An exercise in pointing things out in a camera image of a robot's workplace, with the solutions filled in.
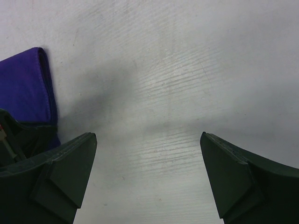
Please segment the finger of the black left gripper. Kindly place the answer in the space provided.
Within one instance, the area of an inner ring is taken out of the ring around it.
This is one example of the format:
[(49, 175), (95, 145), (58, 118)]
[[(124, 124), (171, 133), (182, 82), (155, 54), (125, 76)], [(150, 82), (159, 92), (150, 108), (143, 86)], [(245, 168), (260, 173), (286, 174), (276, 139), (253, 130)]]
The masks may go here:
[(23, 161), (49, 149), (57, 126), (46, 123), (18, 122), (0, 110), (0, 166)]

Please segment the purple cloth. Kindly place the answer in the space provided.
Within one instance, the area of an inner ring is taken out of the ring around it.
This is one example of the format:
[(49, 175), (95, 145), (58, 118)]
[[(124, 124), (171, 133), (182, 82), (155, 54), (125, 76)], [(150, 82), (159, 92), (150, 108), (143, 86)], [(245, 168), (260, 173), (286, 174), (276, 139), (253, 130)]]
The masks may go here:
[[(57, 105), (43, 48), (31, 48), (1, 61), (0, 109), (8, 111), (18, 122), (57, 126)], [(58, 146), (60, 140), (56, 135), (48, 150)]]

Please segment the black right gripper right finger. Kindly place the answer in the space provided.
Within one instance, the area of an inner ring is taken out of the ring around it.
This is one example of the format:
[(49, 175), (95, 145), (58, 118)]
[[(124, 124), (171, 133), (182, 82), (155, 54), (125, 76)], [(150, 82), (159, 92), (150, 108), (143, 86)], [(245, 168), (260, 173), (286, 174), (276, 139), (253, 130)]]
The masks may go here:
[(220, 219), (226, 224), (297, 224), (299, 170), (203, 132), (200, 147)]

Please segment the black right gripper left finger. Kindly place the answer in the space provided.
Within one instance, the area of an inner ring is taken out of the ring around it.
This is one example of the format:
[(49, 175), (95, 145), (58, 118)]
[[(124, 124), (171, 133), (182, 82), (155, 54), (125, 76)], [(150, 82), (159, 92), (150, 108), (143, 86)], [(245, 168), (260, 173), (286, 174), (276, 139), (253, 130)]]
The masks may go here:
[(0, 169), (2, 224), (72, 224), (81, 208), (97, 139), (84, 133)]

